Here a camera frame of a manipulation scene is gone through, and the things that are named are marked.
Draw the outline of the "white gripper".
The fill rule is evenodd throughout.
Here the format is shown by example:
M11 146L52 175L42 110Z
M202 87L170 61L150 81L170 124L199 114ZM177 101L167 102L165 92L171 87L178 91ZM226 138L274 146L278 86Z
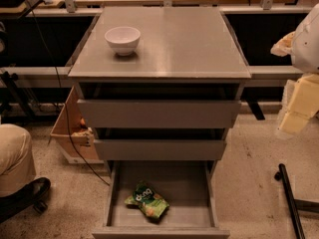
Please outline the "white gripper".
M275 43L272 55L291 54L292 65L305 74L297 81L288 80L282 97L278 130L294 135L319 112L319 4L298 25Z

